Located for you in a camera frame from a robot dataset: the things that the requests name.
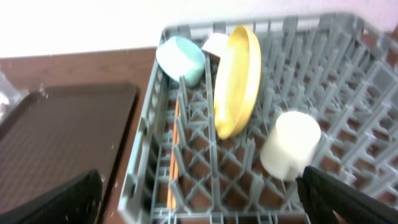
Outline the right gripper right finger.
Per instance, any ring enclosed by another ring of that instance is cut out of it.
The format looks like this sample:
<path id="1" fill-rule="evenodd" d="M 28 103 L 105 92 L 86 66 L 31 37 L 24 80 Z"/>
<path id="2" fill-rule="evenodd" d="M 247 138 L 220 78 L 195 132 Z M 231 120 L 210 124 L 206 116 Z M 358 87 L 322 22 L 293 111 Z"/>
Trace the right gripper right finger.
<path id="1" fill-rule="evenodd" d="M 297 191 L 311 223 L 397 223 L 397 210 L 307 166 L 296 178 Z"/>

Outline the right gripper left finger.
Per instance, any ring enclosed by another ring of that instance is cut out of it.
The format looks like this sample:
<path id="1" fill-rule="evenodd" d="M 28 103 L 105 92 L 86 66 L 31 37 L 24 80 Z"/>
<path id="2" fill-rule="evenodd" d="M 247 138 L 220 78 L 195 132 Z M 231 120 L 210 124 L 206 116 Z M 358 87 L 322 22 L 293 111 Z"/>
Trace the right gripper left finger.
<path id="1" fill-rule="evenodd" d="M 51 191 L 1 214 L 1 223 L 87 223 L 96 221 L 103 183 L 88 170 Z"/>

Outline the pale green cup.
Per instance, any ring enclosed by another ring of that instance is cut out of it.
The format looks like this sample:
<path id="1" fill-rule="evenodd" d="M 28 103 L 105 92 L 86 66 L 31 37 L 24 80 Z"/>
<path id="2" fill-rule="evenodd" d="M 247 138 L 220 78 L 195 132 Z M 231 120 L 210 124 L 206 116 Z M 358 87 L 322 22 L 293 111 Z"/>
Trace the pale green cup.
<path id="1" fill-rule="evenodd" d="M 311 162 L 321 135 L 312 116 L 299 111 L 282 113 L 261 149 L 263 168 L 276 179 L 295 180 Z"/>

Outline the yellow plate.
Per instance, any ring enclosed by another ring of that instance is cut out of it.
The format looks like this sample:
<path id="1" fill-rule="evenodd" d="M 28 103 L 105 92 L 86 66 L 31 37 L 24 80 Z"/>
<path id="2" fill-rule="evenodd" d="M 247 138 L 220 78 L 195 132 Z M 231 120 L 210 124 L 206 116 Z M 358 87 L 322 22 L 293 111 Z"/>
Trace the yellow plate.
<path id="1" fill-rule="evenodd" d="M 251 29 L 238 26 L 221 55 L 214 89 L 214 120 L 219 138 L 239 134 L 247 125 L 259 93 L 261 48 Z"/>

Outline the light blue bowl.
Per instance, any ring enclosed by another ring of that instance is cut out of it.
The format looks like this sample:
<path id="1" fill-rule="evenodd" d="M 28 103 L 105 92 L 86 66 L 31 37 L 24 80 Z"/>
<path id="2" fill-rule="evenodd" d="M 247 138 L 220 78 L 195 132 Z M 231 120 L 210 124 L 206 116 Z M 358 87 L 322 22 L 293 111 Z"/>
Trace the light blue bowl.
<path id="1" fill-rule="evenodd" d="M 155 52 L 161 69 L 173 80 L 184 77 L 187 86 L 195 86 L 205 70 L 205 55 L 191 40 L 173 36 L 160 45 Z"/>

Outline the white bowl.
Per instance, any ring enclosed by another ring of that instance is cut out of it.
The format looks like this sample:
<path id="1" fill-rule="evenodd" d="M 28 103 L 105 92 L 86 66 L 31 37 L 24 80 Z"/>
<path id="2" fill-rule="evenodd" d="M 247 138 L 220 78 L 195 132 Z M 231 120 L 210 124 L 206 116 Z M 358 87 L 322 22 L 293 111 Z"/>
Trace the white bowl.
<path id="1" fill-rule="evenodd" d="M 209 35 L 201 49 L 212 56 L 220 58 L 227 47 L 228 41 L 229 35 L 213 33 Z"/>

